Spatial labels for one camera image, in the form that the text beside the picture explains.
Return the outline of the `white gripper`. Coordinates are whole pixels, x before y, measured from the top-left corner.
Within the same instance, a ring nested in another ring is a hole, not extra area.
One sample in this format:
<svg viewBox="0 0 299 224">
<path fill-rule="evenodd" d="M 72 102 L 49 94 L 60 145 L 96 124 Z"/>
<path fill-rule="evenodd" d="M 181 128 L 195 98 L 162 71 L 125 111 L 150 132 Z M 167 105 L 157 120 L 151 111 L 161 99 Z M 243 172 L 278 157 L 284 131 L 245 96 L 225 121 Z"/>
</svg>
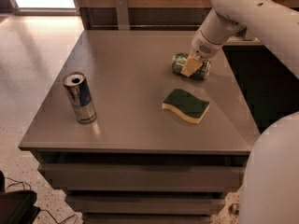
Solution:
<svg viewBox="0 0 299 224">
<path fill-rule="evenodd" d="M 181 74 L 185 77 L 190 77 L 203 65 L 201 60 L 196 59 L 210 59 L 219 52 L 222 46 L 223 43 L 218 36 L 208 31 L 198 29 L 192 39 L 192 56 L 187 58 L 186 63 L 182 67 Z"/>
</svg>

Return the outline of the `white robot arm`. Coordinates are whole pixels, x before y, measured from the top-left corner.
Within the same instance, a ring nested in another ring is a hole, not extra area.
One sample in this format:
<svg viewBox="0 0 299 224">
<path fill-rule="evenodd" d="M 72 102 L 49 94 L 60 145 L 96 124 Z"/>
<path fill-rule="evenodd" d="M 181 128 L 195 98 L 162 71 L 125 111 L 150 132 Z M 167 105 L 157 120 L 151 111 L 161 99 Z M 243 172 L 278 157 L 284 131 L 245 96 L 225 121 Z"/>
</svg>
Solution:
<svg viewBox="0 0 299 224">
<path fill-rule="evenodd" d="M 192 40 L 186 77 L 215 56 L 239 29 L 250 30 L 299 77 L 299 14 L 272 0 L 210 0 L 212 10 Z M 250 152 L 239 224 L 299 224 L 299 112 L 265 130 Z"/>
</svg>

